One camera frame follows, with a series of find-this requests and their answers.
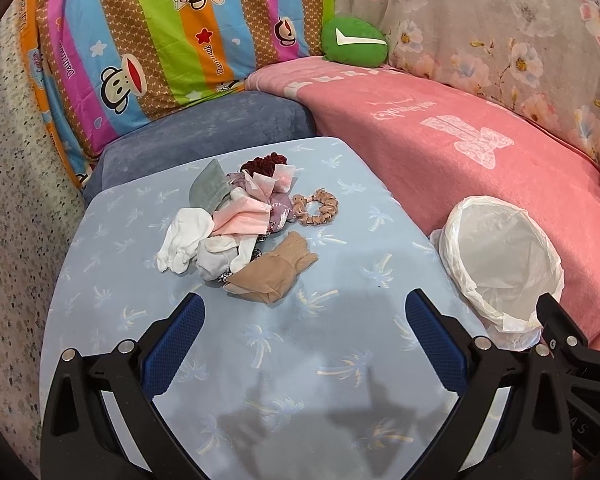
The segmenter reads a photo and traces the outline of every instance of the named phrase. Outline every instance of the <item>table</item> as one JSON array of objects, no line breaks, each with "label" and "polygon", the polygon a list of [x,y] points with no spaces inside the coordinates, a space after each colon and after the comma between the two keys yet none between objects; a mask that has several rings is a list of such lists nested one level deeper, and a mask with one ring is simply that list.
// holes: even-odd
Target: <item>table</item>
[{"label": "table", "polygon": [[[298,168],[292,193],[325,187],[340,213],[327,226],[287,224],[263,249],[297,230],[319,261],[272,305],[204,283],[193,266],[179,276],[158,272],[154,254],[209,159],[101,193],[78,228],[49,309],[41,406],[63,349],[109,352],[195,291],[205,300],[204,327],[154,402],[212,480],[400,479],[456,400],[406,323],[407,293],[422,288],[473,336],[483,327],[427,237],[342,141],[294,140],[217,158],[229,172],[272,151]],[[494,403],[471,460],[484,454],[505,398]],[[111,394],[106,403],[130,459],[146,467]]]}]

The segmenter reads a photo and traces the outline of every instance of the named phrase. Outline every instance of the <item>pile of clothes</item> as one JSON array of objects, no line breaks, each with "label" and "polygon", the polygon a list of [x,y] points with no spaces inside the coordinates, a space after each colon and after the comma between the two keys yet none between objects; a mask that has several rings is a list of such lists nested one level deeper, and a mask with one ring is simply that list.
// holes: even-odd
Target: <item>pile of clothes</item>
[{"label": "pile of clothes", "polygon": [[201,278],[219,280],[232,294],[263,303],[281,299],[296,276],[318,259],[298,232],[269,253],[256,247],[295,221],[288,195],[295,170],[277,153],[229,174],[213,159],[191,186],[190,207],[180,209],[167,230],[156,254],[158,270],[181,274],[193,262]]}]

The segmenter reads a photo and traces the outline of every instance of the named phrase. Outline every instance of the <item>green plush cushion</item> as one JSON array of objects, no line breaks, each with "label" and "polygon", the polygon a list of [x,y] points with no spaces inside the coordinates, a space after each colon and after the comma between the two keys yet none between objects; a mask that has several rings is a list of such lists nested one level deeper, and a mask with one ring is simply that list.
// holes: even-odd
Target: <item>green plush cushion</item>
[{"label": "green plush cushion", "polygon": [[[338,44],[336,30],[340,31],[341,40],[344,36],[344,41],[349,44]],[[376,68],[384,63],[388,50],[386,43],[357,43],[351,38],[385,41],[382,32],[367,22],[349,17],[333,18],[322,28],[324,59],[367,68]]]}]

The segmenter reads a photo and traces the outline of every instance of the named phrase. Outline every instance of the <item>red star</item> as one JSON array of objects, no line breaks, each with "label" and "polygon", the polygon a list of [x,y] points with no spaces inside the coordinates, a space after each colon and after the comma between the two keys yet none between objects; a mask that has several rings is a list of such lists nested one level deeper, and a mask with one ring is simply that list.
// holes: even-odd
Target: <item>red star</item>
[{"label": "red star", "polygon": [[203,43],[211,43],[212,36],[213,33],[210,30],[206,30],[206,27],[196,34],[196,38],[198,38],[198,44],[200,45]]}]

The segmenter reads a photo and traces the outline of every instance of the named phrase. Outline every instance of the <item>white check mark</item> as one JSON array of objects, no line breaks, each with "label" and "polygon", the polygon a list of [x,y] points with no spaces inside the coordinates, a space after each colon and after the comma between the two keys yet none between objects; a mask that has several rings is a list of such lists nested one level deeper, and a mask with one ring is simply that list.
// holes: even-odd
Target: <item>white check mark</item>
[{"label": "white check mark", "polygon": [[357,36],[345,36],[339,28],[336,28],[336,43],[339,45],[355,45],[360,43],[376,43],[386,45],[385,40],[376,40],[376,38],[358,38]]}]

